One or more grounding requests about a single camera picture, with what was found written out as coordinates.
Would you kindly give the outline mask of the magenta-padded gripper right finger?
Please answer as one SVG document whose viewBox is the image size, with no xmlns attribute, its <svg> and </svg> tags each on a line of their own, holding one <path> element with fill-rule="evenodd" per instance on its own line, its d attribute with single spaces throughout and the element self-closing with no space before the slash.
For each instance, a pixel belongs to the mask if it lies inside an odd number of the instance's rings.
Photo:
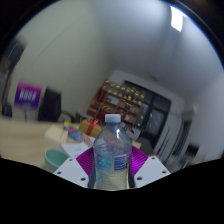
<svg viewBox="0 0 224 224">
<path fill-rule="evenodd" d="M 140 188 L 159 180 L 170 172 L 157 156 L 147 156 L 136 147 L 132 147 L 129 171 L 129 187 Z"/>
</svg>

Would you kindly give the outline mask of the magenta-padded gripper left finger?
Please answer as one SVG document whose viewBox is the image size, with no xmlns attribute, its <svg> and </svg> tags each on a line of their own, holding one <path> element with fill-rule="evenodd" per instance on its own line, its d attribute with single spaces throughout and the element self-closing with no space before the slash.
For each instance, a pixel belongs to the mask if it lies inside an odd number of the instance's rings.
<svg viewBox="0 0 224 224">
<path fill-rule="evenodd" d="M 77 158 L 68 158 L 54 174 L 81 187 L 93 188 L 95 185 L 93 148 L 87 149 Z"/>
</svg>

